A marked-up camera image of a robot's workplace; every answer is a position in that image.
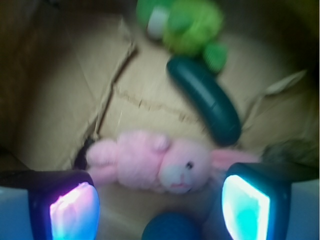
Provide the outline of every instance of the green stuffed toy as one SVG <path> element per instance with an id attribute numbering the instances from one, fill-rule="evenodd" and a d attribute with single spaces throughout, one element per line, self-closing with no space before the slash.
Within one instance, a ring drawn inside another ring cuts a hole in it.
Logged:
<path id="1" fill-rule="evenodd" d="M 217 73 L 227 61 L 227 48 L 215 42 L 224 16 L 210 0 L 138 0 L 139 24 L 174 54 L 202 56 Z"/>

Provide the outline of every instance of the cardboard box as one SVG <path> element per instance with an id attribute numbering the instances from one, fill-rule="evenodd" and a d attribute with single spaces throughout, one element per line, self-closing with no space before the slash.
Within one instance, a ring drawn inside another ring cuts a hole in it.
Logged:
<path id="1" fill-rule="evenodd" d="M 60 10 L 40 0 L 1 4 L 1 147 L 34 170 L 70 169 L 88 136 L 115 139 L 136 128 L 217 148 L 166 73 L 171 54 L 135 22 L 135 1 L 48 2 Z M 219 41 L 229 52 L 217 82 L 243 123 L 231 148 L 261 154 L 292 138 L 319 145 L 319 79 L 309 71 L 319 64 L 319 26 L 287 1 L 218 2 L 226 19 Z M 217 232 L 211 209 L 218 194 L 208 186 L 176 196 L 112 184 L 99 195 L 97 239 L 139 239 L 165 210 L 187 212 Z"/>

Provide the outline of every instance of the stuffed bunny face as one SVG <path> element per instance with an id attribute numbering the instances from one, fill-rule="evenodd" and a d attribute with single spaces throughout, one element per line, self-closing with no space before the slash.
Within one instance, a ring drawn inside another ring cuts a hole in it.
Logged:
<path id="1" fill-rule="evenodd" d="M 209 150 L 200 144 L 178 139 L 165 153 L 158 178 L 168 192 L 196 191 L 208 181 L 211 162 Z"/>

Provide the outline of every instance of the gray fuzzy object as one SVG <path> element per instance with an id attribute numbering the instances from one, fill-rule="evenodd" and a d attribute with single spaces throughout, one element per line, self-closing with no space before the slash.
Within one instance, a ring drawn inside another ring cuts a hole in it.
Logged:
<path id="1" fill-rule="evenodd" d="M 313 142 L 293 139 L 268 145 L 262 156 L 265 163 L 297 163 L 319 167 L 319 146 Z"/>

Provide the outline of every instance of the dark green cucumber toy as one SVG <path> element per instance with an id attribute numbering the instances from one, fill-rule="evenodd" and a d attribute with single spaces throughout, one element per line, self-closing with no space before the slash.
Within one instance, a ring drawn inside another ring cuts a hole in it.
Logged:
<path id="1" fill-rule="evenodd" d="M 175 56 L 166 68 L 202 115 L 211 136 L 220 146 L 235 144 L 241 135 L 238 114 L 214 76 L 195 60 Z"/>

